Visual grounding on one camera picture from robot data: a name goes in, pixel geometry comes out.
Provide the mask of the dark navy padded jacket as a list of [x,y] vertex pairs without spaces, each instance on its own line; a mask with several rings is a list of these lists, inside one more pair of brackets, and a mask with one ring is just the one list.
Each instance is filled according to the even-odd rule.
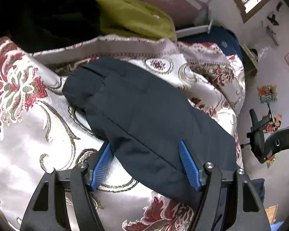
[[239,169],[234,138],[178,89],[136,65],[97,59],[69,74],[62,92],[134,179],[176,202],[198,209],[203,195],[189,183],[181,141],[204,162]]

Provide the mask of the black mesh office chair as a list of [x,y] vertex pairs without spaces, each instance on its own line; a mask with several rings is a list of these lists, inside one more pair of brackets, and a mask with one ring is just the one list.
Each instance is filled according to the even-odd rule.
[[246,137],[249,139],[252,153],[260,164],[265,163],[269,158],[281,151],[289,150],[289,127],[277,130],[265,139],[263,130],[273,120],[271,109],[260,121],[253,109],[250,109],[250,116],[252,126]]

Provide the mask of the floral white red bedspread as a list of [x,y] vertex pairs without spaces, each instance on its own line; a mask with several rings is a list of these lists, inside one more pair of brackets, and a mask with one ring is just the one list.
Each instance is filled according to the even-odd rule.
[[20,229],[45,169],[72,168],[102,146],[62,95],[69,72],[99,57],[121,59],[162,78],[230,135],[238,135],[243,63],[215,43],[107,35],[29,54],[0,38],[0,214],[12,230]]

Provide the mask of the Winnie the Pooh poster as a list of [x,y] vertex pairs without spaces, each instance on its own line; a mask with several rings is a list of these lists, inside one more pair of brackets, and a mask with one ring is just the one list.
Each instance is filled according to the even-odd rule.
[[264,134],[275,132],[281,128],[282,115],[274,114],[274,122],[270,121],[263,130]]

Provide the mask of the black garment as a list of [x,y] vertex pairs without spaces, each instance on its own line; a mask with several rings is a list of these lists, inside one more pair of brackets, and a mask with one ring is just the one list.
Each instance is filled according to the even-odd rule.
[[100,35],[96,0],[0,0],[0,38],[28,53],[59,49]]

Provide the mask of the olive green blanket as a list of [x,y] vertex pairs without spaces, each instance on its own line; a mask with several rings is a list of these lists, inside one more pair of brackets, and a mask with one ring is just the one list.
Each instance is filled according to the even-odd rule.
[[100,30],[103,35],[177,40],[171,17],[153,5],[138,0],[96,1],[101,9]]

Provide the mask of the cartoon poster on wall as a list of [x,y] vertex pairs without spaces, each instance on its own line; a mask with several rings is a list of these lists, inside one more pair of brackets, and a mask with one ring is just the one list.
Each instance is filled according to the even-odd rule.
[[277,85],[262,85],[257,88],[261,104],[277,102]]

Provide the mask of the grey metal bed rail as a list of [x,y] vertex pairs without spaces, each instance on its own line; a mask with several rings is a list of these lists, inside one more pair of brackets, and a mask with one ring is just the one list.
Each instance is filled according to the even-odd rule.
[[191,35],[201,34],[201,33],[209,34],[211,32],[212,26],[213,26],[213,19],[211,19],[208,25],[201,25],[201,26],[195,26],[195,27],[185,28],[181,30],[176,30],[175,33],[176,33],[177,38],[189,37]]

